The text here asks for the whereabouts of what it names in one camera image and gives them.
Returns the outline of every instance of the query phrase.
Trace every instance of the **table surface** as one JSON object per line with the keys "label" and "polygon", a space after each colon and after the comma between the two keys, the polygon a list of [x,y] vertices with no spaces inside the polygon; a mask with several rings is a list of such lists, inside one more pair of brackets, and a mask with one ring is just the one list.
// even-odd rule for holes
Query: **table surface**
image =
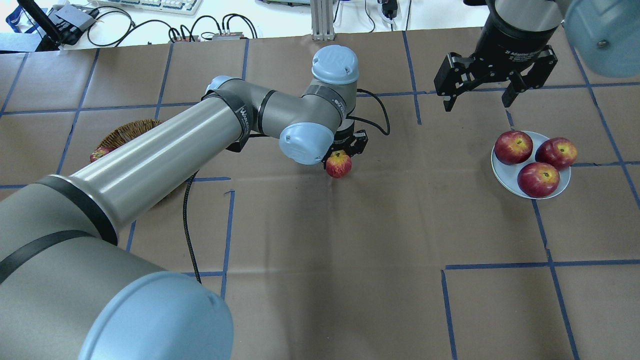
{"label": "table surface", "polygon": [[[360,59],[358,86],[380,94],[391,119],[390,136],[357,124],[370,140],[349,175],[332,179],[256,138],[208,162],[192,187],[195,256],[233,314],[233,359],[636,358],[640,78],[585,69],[560,29],[544,88],[505,110],[497,84],[447,113],[433,76],[479,33],[2,55],[0,199],[82,168],[119,125],[185,110],[214,76],[300,94],[312,55],[343,44]],[[383,121],[366,96],[355,115]],[[577,145],[561,195],[523,199],[494,178],[491,148],[509,129]],[[177,191],[121,229],[119,246],[192,272],[181,206]]]}
{"label": "table surface", "polygon": [[[378,3],[376,0],[349,0],[341,1],[340,9],[334,24],[336,33],[366,33],[372,29],[372,23],[365,13],[365,2],[372,19],[376,23],[376,32],[390,31],[391,27],[381,20],[378,15]],[[38,0],[42,8],[50,7],[58,1]],[[73,0],[73,4],[84,5],[87,1]],[[4,19],[15,9],[15,1],[4,0],[0,2],[0,18]],[[408,29],[440,29],[440,28],[466,28],[482,26],[489,11],[486,6],[465,6],[462,0],[415,0],[412,1],[411,14],[408,14],[409,1],[401,0],[400,9],[396,18],[395,30],[407,28],[407,15],[410,15]],[[287,6],[279,3],[266,4],[259,0],[206,0],[194,15],[180,15],[162,12],[127,9],[137,24],[150,19],[166,21],[174,28],[181,24],[191,27],[192,23],[202,15],[211,15],[218,21],[228,13],[240,13],[247,16],[254,23],[258,36],[261,38],[291,37],[311,34],[311,11],[309,6]],[[92,40],[97,44],[108,44],[120,38],[127,30],[129,20],[119,15],[108,15],[103,18],[91,30]],[[213,21],[202,20],[198,23],[194,33],[201,34],[204,31],[215,30]],[[251,33],[245,23],[240,19],[231,22],[232,31],[243,31],[247,37]],[[0,31],[12,31],[2,21]],[[160,23],[144,25],[139,30],[132,32],[121,46],[165,44],[168,42],[167,26]],[[78,44],[66,45],[65,49],[93,48],[84,35]]]}

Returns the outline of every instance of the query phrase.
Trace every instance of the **black band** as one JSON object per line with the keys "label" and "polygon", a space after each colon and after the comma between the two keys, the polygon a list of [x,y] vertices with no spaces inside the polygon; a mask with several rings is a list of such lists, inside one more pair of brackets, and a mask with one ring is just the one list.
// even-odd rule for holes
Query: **black band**
{"label": "black band", "polygon": [[89,236],[93,238],[91,234],[88,234],[80,230],[64,230],[57,233],[45,235],[41,238],[37,238],[29,243],[24,244],[21,248],[11,253],[11,255],[0,261],[0,284],[6,280],[14,271],[20,266],[29,261],[29,259],[38,255],[39,253],[47,250],[57,243],[61,243],[65,240],[74,238],[83,238]]}
{"label": "black band", "polygon": [[118,245],[118,235],[113,224],[104,211],[84,191],[76,188],[72,183],[57,176],[47,176],[36,184],[48,186],[71,200],[91,220],[100,237],[113,245]]}
{"label": "black band", "polygon": [[327,100],[333,107],[338,110],[340,114],[340,125],[344,119],[347,118],[347,104],[344,102],[344,99],[340,94],[338,94],[334,89],[328,88],[327,86],[321,85],[310,85],[305,94],[302,97],[307,95],[316,95],[322,97],[324,100]]}
{"label": "black band", "polygon": [[269,91],[267,95],[264,96],[264,98],[262,99],[262,102],[260,103],[260,109],[258,110],[258,131],[262,134],[264,134],[264,131],[262,130],[262,116],[264,114],[264,108],[266,107],[267,101],[269,101],[269,98],[275,92],[276,90]]}

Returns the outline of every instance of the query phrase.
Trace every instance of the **plate of apples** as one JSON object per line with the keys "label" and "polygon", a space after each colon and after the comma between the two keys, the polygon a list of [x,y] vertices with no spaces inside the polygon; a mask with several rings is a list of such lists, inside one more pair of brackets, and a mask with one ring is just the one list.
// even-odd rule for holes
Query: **plate of apples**
{"label": "plate of apples", "polygon": [[578,150],[566,138],[548,138],[533,131],[502,133],[491,151],[496,179],[527,199],[549,199],[569,185],[570,166]]}

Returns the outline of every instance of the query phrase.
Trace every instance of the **light blue joint cap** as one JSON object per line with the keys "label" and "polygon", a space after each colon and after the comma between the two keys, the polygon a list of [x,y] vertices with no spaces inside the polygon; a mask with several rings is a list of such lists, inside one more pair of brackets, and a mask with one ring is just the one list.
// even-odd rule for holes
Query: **light blue joint cap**
{"label": "light blue joint cap", "polygon": [[225,302],[194,279],[156,272],[120,290],[89,330],[78,360],[228,360]]}
{"label": "light blue joint cap", "polygon": [[209,86],[207,86],[207,90],[205,92],[209,92],[209,90],[215,90],[217,88],[220,88],[222,86],[222,84],[226,83],[229,80],[233,80],[233,79],[242,80],[240,78],[232,78],[232,77],[226,76],[226,75],[216,76],[215,78],[213,78],[213,80],[211,80],[211,84],[209,84]]}
{"label": "light blue joint cap", "polygon": [[315,122],[299,122],[282,130],[279,144],[288,158],[302,165],[315,165],[333,144],[333,131]]}
{"label": "light blue joint cap", "polygon": [[314,55],[311,73],[324,83],[346,85],[358,80],[358,57],[350,48],[329,45]]}

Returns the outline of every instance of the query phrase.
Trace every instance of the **blue tape line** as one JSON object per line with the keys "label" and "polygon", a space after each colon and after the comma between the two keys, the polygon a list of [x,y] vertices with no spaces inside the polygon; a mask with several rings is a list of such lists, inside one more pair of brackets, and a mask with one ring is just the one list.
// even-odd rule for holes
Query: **blue tape line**
{"label": "blue tape line", "polygon": [[586,88],[586,85],[545,85],[541,87],[542,90],[551,90],[551,89],[580,89]]}
{"label": "blue tape line", "polygon": [[62,165],[65,163],[65,159],[67,158],[67,151],[69,150],[69,144],[71,144],[71,138],[74,135],[74,130],[76,130],[76,124],[78,121],[78,117],[80,116],[80,110],[82,109],[82,104],[84,102],[84,98],[86,97],[86,93],[89,89],[89,83],[91,82],[91,78],[93,77],[93,71],[95,70],[95,64],[98,63],[98,56],[100,55],[100,49],[95,50],[95,56],[93,57],[93,64],[91,65],[91,70],[89,70],[89,76],[86,78],[86,83],[84,84],[84,89],[82,91],[82,96],[80,96],[80,103],[78,103],[78,107],[76,109],[76,115],[74,116],[74,121],[71,123],[71,131],[69,131],[69,135],[67,136],[67,142],[65,144],[65,149],[62,151],[62,157],[60,158],[60,163],[58,164],[58,169],[56,170],[56,174],[60,174],[62,171]]}
{"label": "blue tape line", "polygon": [[547,265],[548,263],[460,264],[447,265],[445,270],[543,268]]}
{"label": "blue tape line", "polygon": [[231,196],[229,198],[229,214],[227,217],[227,246],[225,247],[225,263],[222,267],[222,286],[220,288],[220,297],[224,300],[227,294],[227,271],[229,270],[229,253],[231,250],[231,229],[234,222],[234,204],[236,203],[236,191],[231,189],[228,191]]}
{"label": "blue tape line", "polygon": [[26,185],[0,185],[0,189],[21,189],[23,187],[25,187]]}
{"label": "blue tape line", "polygon": [[538,229],[540,230],[540,236],[542,237],[542,244],[547,248],[547,233],[545,232],[545,227],[542,225],[542,217],[540,216],[540,209],[538,209],[538,202],[534,199],[531,199],[531,204],[533,205],[533,211],[536,214],[536,221],[538,222]]}
{"label": "blue tape line", "polygon": [[22,111],[7,111],[4,115],[28,115],[28,114],[50,114],[50,113],[73,113],[77,109],[53,109],[53,110],[22,110]]}
{"label": "blue tape line", "polygon": [[509,120],[509,126],[511,126],[511,130],[513,130],[513,127],[515,125],[513,125],[513,117],[511,116],[511,112],[508,109],[504,109],[504,111],[507,113],[507,119]]}
{"label": "blue tape line", "polygon": [[[402,38],[404,41],[404,50],[406,51],[406,61],[407,61],[407,64],[409,65],[409,75],[411,77],[411,89],[413,89],[413,92],[415,93],[417,91],[415,86],[415,74],[413,73],[413,62],[411,60],[411,51],[409,50],[409,41],[406,39],[405,31],[402,32]],[[413,105],[415,106],[415,117],[418,121],[418,125],[422,125],[422,117],[420,116],[420,104],[418,103],[417,94],[413,95]]]}
{"label": "blue tape line", "polygon": [[162,104],[160,105],[161,108],[165,108],[165,107],[170,107],[170,106],[193,106],[195,104],[197,104],[198,102],[174,102],[172,104]]}
{"label": "blue tape line", "polygon": [[614,87],[614,86],[638,86],[640,83],[607,83],[607,84],[591,84],[593,88]]}
{"label": "blue tape line", "polygon": [[129,239],[127,239],[127,252],[131,252],[131,243],[133,242],[133,232],[136,230],[136,221],[131,223],[131,228],[129,229]]}
{"label": "blue tape line", "polygon": [[571,52],[573,53],[573,57],[575,58],[575,61],[578,63],[578,68],[580,69],[580,73],[584,78],[584,82],[585,84],[587,84],[587,89],[589,90],[589,94],[591,95],[591,100],[593,101],[593,104],[598,110],[602,127],[604,127],[604,130],[607,133],[607,136],[609,137],[609,141],[611,142],[611,146],[613,147],[613,151],[616,153],[616,156],[618,157],[618,161],[622,166],[622,171],[625,173],[625,177],[627,178],[627,183],[629,184],[631,193],[633,194],[634,199],[636,200],[636,206],[638,207],[638,209],[640,209],[640,197],[638,197],[636,186],[634,185],[633,180],[631,180],[631,175],[629,174],[629,171],[627,169],[627,166],[625,165],[624,160],[622,160],[622,154],[620,153],[620,150],[618,149],[618,145],[616,144],[616,141],[613,138],[611,131],[609,130],[609,126],[607,125],[607,120],[604,117],[604,113],[602,113],[602,109],[600,109],[600,105],[598,105],[598,101],[596,100],[596,94],[593,92],[593,88],[591,87],[591,83],[589,82],[587,73],[584,71],[584,67],[582,66],[582,63],[580,62],[580,58],[578,57],[578,54],[575,52],[575,48],[572,45],[570,45],[570,47],[571,47]]}
{"label": "blue tape line", "polygon": [[242,80],[246,80],[246,63],[248,59],[249,59],[249,39],[246,39],[244,41],[244,60],[242,62]]}
{"label": "blue tape line", "polygon": [[22,70],[24,69],[24,63],[27,62],[27,58],[29,57],[29,53],[24,53],[24,56],[22,57],[22,62],[20,63],[20,67],[18,67],[18,72],[15,73],[15,78],[13,79],[13,83],[11,84],[11,87],[9,88],[9,92],[6,93],[6,99],[4,100],[4,104],[2,105],[2,108],[0,109],[0,117],[2,117],[2,115],[5,114],[5,110],[6,110],[6,105],[9,103],[9,99],[11,99],[11,95],[13,94],[13,91],[15,90],[15,85],[18,83],[18,79],[20,78],[20,74],[22,74]]}
{"label": "blue tape line", "polygon": [[447,277],[444,270],[440,271],[442,278],[442,296],[444,297],[444,312],[447,316],[447,328],[449,329],[449,344],[451,346],[451,359],[458,360],[458,351],[456,351],[456,339],[453,335],[453,320],[451,320],[451,305],[449,304],[449,290],[447,289]]}
{"label": "blue tape line", "polygon": [[[200,277],[212,277],[212,276],[224,276],[225,273],[222,271],[205,271],[205,272],[199,272],[200,273]],[[183,272],[184,275],[187,276],[191,276],[191,277],[195,277],[196,273],[194,272]]]}
{"label": "blue tape line", "polygon": [[573,331],[571,330],[571,323],[569,322],[569,316],[566,313],[566,307],[564,306],[564,298],[562,296],[562,291],[560,290],[560,282],[558,281],[558,276],[556,274],[556,267],[554,266],[554,260],[551,256],[551,251],[546,249],[547,251],[547,259],[549,263],[549,269],[551,270],[551,278],[554,281],[554,288],[556,289],[556,295],[558,297],[558,304],[560,305],[560,312],[562,313],[562,319],[564,321],[564,328],[566,329],[566,334],[569,337],[569,346],[571,346],[571,352],[573,353],[573,360],[580,360],[580,356],[578,355],[578,348],[575,346],[575,340],[573,338]]}
{"label": "blue tape line", "polygon": [[155,108],[156,104],[147,104],[147,105],[121,105],[121,106],[101,106],[98,108],[84,108],[80,109],[80,111],[100,111],[100,110],[127,110],[127,109],[147,109],[147,108]]}
{"label": "blue tape line", "polygon": [[231,180],[230,177],[226,177],[226,176],[218,176],[218,177],[195,177],[193,179],[193,182],[204,182],[204,181],[228,181]]}
{"label": "blue tape line", "polygon": [[604,163],[604,164],[598,164],[598,163],[574,163],[573,165],[571,165],[571,167],[612,167],[612,166],[620,166],[620,163],[615,161],[613,163]]}
{"label": "blue tape line", "polygon": [[169,45],[169,55],[166,57],[166,66],[164,67],[164,76],[162,78],[162,85],[160,86],[160,95],[158,95],[158,103],[156,104],[156,117],[160,115],[160,105],[162,104],[162,96],[164,95],[164,87],[166,86],[166,78],[169,74],[169,66],[171,65],[171,55],[173,54],[173,43]]}
{"label": "blue tape line", "polygon": [[554,266],[640,265],[640,259],[558,261]]}
{"label": "blue tape line", "polygon": [[[404,91],[404,92],[382,92],[376,94],[378,97],[383,96],[405,96],[405,95],[426,95],[426,91]],[[358,94],[357,97],[371,97],[369,94]]]}

